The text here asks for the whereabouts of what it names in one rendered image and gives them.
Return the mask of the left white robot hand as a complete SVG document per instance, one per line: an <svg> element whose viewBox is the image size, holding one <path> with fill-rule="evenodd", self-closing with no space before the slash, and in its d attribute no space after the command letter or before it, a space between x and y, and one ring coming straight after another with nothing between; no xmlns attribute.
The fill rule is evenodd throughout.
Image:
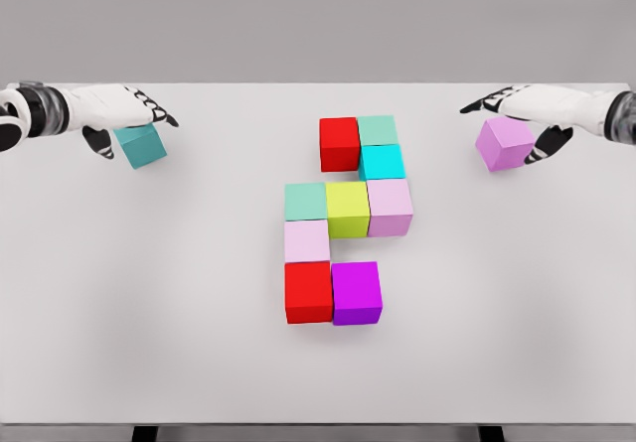
<svg viewBox="0 0 636 442"><path fill-rule="evenodd" d="M164 107L139 88L121 83L79 86L64 92L69 109L68 131L80 131L89 148L114 158L110 132L147 124L179 123Z"/></svg>

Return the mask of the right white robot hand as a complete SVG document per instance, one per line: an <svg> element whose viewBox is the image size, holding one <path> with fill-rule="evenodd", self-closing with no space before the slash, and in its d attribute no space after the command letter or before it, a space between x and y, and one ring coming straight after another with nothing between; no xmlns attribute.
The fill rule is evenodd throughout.
<svg viewBox="0 0 636 442"><path fill-rule="evenodd" d="M544 124L524 159L530 165L551 157L573 136L573 128L595 134L598 123L590 111L592 95L583 91L551 84L513 84L491 92L462 107L461 114L486 109L522 121Z"/></svg>

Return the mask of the teal cube block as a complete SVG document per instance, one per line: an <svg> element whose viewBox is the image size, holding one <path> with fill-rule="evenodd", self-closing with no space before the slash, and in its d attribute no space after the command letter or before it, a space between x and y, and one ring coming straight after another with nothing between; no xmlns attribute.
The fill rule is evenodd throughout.
<svg viewBox="0 0 636 442"><path fill-rule="evenodd" d="M167 156L167 151L151 123L115 129L114 135L133 169L139 169Z"/></svg>

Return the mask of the lilac cube block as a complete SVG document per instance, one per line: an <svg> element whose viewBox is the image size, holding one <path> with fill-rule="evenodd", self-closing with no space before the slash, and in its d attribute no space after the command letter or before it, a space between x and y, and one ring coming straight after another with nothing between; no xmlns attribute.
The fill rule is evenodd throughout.
<svg viewBox="0 0 636 442"><path fill-rule="evenodd" d="M535 142L525 121L503 116L484 121L475 147L486 168L497 172L522 167Z"/></svg>

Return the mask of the mint green cube block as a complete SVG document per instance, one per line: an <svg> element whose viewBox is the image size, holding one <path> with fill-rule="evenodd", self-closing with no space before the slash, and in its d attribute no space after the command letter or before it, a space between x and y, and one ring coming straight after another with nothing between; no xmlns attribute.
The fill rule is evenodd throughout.
<svg viewBox="0 0 636 442"><path fill-rule="evenodd" d="M396 122L392 115L358 116L357 124L362 146L398 144Z"/></svg>
<svg viewBox="0 0 636 442"><path fill-rule="evenodd" d="M284 216L287 221L318 221L327 218L324 183L286 184Z"/></svg>

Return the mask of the cyan cube block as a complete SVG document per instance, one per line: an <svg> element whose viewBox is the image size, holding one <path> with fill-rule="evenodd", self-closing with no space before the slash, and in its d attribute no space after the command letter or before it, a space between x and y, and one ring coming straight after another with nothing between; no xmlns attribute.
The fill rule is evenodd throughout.
<svg viewBox="0 0 636 442"><path fill-rule="evenodd" d="M363 146L358 172L361 181L405 178L400 146L398 144Z"/></svg>

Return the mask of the pale pink cube block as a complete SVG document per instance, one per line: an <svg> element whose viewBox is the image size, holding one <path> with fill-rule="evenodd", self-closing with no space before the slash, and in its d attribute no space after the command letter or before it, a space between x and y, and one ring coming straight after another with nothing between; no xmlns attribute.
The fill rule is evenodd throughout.
<svg viewBox="0 0 636 442"><path fill-rule="evenodd" d="M413 217L407 179L367 182L371 219L368 237L405 236Z"/></svg>
<svg viewBox="0 0 636 442"><path fill-rule="evenodd" d="M329 261L327 221L287 221L284 224L284 258L286 263Z"/></svg>

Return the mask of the red cube block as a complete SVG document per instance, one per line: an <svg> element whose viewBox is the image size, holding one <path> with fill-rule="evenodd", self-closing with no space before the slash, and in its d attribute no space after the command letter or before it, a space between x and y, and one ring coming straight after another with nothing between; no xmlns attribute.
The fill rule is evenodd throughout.
<svg viewBox="0 0 636 442"><path fill-rule="evenodd" d="M334 300L329 261L284 265L284 308L288 324L332 321Z"/></svg>
<svg viewBox="0 0 636 442"><path fill-rule="evenodd" d="M357 171L361 151L357 118L321 118L319 150L322 172Z"/></svg>

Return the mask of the yellow-green cube block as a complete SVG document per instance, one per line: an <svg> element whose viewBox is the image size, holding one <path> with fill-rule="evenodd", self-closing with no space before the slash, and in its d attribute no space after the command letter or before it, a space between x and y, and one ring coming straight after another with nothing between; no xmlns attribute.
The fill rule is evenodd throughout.
<svg viewBox="0 0 636 442"><path fill-rule="evenodd" d="M365 182L327 183L326 199L328 231L332 239L367 236L371 211Z"/></svg>

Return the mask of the magenta cube block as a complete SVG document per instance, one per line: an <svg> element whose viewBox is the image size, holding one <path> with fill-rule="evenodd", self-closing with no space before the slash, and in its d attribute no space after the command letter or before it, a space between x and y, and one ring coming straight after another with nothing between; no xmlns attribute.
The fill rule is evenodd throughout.
<svg viewBox="0 0 636 442"><path fill-rule="evenodd" d="M333 324L373 325L380 321L384 303L376 261L336 262L331 266Z"/></svg>

